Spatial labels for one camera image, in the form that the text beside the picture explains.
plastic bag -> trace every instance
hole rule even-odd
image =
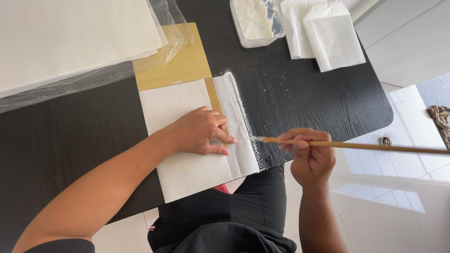
[[[168,63],[186,44],[194,44],[195,37],[175,0],[148,0],[167,38],[167,45],[146,58],[138,59],[134,69],[131,61],[99,68],[35,89],[0,98],[0,113],[43,102],[129,78]]]

person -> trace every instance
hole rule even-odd
[[[201,107],[100,164],[45,206],[12,252],[94,252],[92,236],[164,159],[177,152],[228,155],[225,147],[209,144],[213,138],[237,143],[223,131],[226,122],[217,111]],[[348,252],[329,196],[334,150],[307,142],[330,141],[330,135],[297,128],[280,138],[297,141],[280,147],[294,151],[291,172],[303,188],[298,224],[303,252]],[[247,176],[233,194],[208,189],[159,207],[148,241],[159,253],[295,252],[295,243],[283,237],[285,215],[284,167],[276,166]]]

hand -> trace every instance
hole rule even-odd
[[[333,148],[309,146],[310,140],[331,141],[329,133],[311,128],[294,128],[279,136],[281,140],[297,141],[297,144],[281,144],[280,148],[291,152],[294,149],[294,161],[291,173],[304,188],[313,190],[328,189],[328,178],[336,164]]]
[[[178,152],[199,155],[228,155],[224,146],[211,145],[209,140],[218,139],[225,143],[237,143],[238,140],[226,134],[223,130],[227,118],[218,111],[208,110],[203,106],[189,112],[174,123],[156,132],[165,136],[163,142],[168,145],[171,154]]]

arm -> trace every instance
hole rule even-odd
[[[336,163],[334,149],[309,146],[307,141],[331,141],[330,134],[310,128],[291,129],[280,136],[297,144],[281,145],[287,152],[294,149],[291,173],[302,186],[298,226],[303,252],[347,253],[348,249],[334,216],[328,179]]]
[[[228,155],[223,146],[208,143],[213,138],[237,142],[223,132],[225,123],[225,116],[201,107],[100,164],[56,196],[31,221],[13,253],[57,239],[91,240],[139,183],[170,155],[177,152]]]

brush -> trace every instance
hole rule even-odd
[[[297,144],[297,141],[295,141],[295,140],[280,140],[279,138],[275,138],[275,137],[251,136],[250,140],[259,141],[259,142],[280,143],[280,144],[292,144],[292,145]],[[318,140],[310,140],[310,141],[308,141],[308,143],[310,146],[316,146],[316,147],[370,149],[370,150],[429,153],[429,154],[450,154],[450,151],[448,151],[446,149],[426,149],[426,148],[357,144],[357,143],[344,143],[344,142],[336,142],[336,141],[318,141]]]

